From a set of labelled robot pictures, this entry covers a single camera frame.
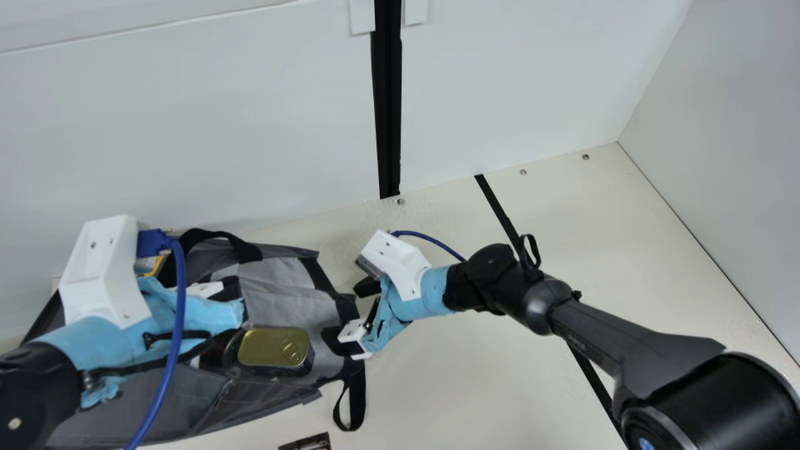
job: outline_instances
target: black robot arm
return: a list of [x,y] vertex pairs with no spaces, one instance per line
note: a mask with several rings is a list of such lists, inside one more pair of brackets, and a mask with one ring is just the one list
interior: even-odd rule
[[445,304],[555,334],[614,378],[614,417],[636,450],[800,448],[795,390],[769,365],[719,342],[669,335],[580,303],[580,293],[495,244],[453,266]]

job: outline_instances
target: white floor panel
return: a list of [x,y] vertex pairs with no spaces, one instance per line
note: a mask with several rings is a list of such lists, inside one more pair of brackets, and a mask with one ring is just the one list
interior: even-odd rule
[[[584,301],[659,331],[708,335],[773,364],[798,386],[782,350],[713,261],[617,145],[487,175],[519,232],[536,234],[542,268]],[[464,255],[506,235],[473,179],[362,203],[243,237],[318,249],[342,291],[374,230],[412,229]],[[416,242],[437,265],[445,252]],[[366,312],[369,301],[360,303]],[[462,313],[415,322],[367,364],[367,418],[340,432],[323,398],[248,424],[154,448],[273,450],[330,432],[336,450],[622,448],[566,345],[513,320]]]

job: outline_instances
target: white wall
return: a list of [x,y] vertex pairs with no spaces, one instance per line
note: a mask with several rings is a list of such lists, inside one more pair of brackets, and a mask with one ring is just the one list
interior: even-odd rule
[[[347,0],[198,18],[277,1],[0,6],[0,340],[85,220],[247,228],[378,195]],[[690,3],[431,0],[402,32],[402,189],[613,142]]]
[[796,0],[698,0],[620,138],[795,359],[798,24]]
[[430,0],[402,31],[402,189],[616,141],[691,3]]
[[262,226],[376,199],[376,165],[346,0],[0,55],[0,341],[86,220]]
[[0,52],[308,0],[3,0]]

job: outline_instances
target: small white bracket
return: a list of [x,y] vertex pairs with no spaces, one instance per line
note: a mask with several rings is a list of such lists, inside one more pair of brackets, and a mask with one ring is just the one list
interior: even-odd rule
[[374,0],[350,0],[350,32],[353,35],[375,31]]
[[389,276],[404,302],[422,295],[422,274],[430,263],[415,246],[378,230],[361,250],[361,258]]
[[428,22],[429,0],[403,0],[403,25],[412,26]]
[[152,316],[134,274],[138,232],[131,215],[83,224],[58,283],[67,325],[96,315],[124,330]]
[[338,340],[340,343],[347,344],[349,342],[355,342],[358,343],[358,346],[361,347],[361,349],[364,351],[360,355],[350,356],[354,360],[366,360],[367,358],[372,356],[372,352],[368,352],[366,349],[364,349],[364,346],[361,343],[361,340],[364,339],[364,336],[369,334],[367,333],[366,328],[364,327],[365,322],[366,320],[364,319],[351,320],[339,332]]

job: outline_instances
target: black cylindrical motor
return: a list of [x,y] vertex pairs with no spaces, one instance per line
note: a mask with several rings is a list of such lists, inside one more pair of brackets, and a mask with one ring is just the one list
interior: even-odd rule
[[635,450],[800,448],[792,387],[751,356],[721,355],[622,413]]

